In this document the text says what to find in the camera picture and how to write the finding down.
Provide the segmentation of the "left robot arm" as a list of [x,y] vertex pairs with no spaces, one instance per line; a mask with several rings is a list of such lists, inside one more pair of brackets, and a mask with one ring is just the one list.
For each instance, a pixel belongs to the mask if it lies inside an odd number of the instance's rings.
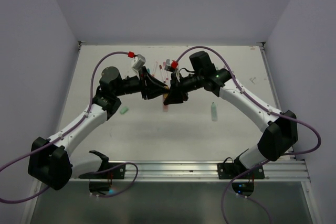
[[89,105],[74,121],[48,139],[37,138],[32,143],[28,173],[54,190],[62,189],[71,179],[84,174],[104,178],[111,169],[109,159],[98,151],[89,151],[81,161],[71,159],[79,144],[97,127],[109,120],[121,105],[120,96],[141,93],[145,100],[168,93],[163,82],[152,77],[146,67],[134,77],[121,78],[116,67],[101,73],[99,86]]

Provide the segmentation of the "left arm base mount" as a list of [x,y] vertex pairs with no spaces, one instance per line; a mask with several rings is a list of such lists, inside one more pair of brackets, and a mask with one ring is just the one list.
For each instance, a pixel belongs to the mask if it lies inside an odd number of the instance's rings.
[[110,184],[111,184],[112,180],[114,178],[116,178],[116,176],[114,175],[114,172],[116,170],[122,169],[123,171],[121,173],[125,173],[127,165],[131,165],[135,168],[135,176],[134,176],[133,180],[131,181],[131,183],[127,187],[125,187],[124,189],[122,189],[118,192],[113,191],[112,193],[110,193],[110,192],[102,193],[101,191],[98,191],[98,190],[94,190],[94,191],[90,192],[92,195],[93,195],[94,192],[96,192],[95,197],[97,199],[99,199],[99,198],[112,198],[112,197],[115,197],[115,196],[118,196],[118,195],[121,195],[121,194],[125,193],[126,191],[128,191],[129,189],[131,189],[134,186],[135,181],[138,178],[138,174],[139,174],[139,168],[138,168],[137,164],[135,164],[133,162],[118,163],[117,165],[114,165],[113,167],[110,167],[110,168],[105,169],[105,170],[99,170],[99,171],[96,171],[96,172],[89,172],[89,173],[79,175],[79,178],[80,179],[94,179],[95,176],[106,174],[107,175],[107,181],[110,182]]

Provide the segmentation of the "green highlighter cap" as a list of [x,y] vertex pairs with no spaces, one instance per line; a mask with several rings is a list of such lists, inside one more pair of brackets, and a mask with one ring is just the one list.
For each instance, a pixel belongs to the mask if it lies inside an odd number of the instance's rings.
[[127,106],[124,106],[124,107],[122,107],[122,108],[120,109],[120,114],[123,115],[123,114],[127,113],[128,110],[129,110],[129,108],[128,108]]

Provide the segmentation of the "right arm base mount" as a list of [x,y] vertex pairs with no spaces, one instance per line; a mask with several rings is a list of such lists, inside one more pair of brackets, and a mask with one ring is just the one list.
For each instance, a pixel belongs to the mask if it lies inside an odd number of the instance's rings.
[[[232,180],[234,177],[245,172],[247,169],[236,159],[231,157],[217,163],[217,174],[219,179]],[[234,181],[230,185],[230,189],[241,196],[249,197],[255,189],[255,180],[265,179],[263,167],[254,169],[253,171],[239,177],[242,182]]]

